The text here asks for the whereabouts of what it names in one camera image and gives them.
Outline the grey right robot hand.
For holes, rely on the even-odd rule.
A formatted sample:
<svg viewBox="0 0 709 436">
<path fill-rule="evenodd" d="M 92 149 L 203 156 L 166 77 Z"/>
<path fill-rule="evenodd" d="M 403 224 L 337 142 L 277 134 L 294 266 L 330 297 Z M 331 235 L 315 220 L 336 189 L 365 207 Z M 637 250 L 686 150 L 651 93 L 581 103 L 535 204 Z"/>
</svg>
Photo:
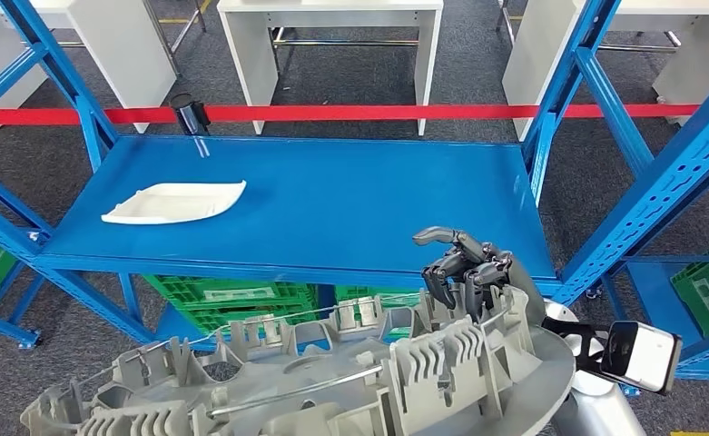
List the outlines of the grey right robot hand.
<svg viewBox="0 0 709 436">
<path fill-rule="evenodd" d="M 417 245 L 432 242 L 453 247 L 425 266 L 421 276 L 432 298 L 454 310 L 460 302 L 473 322 L 482 310 L 492 306 L 492 286 L 510 285 L 527 296 L 527 321 L 540 326 L 546 318 L 544 299 L 523 264 L 511 251 L 493 243 L 481 243 L 469 233 L 441 226 L 430 226 L 412 236 Z"/>
</svg>

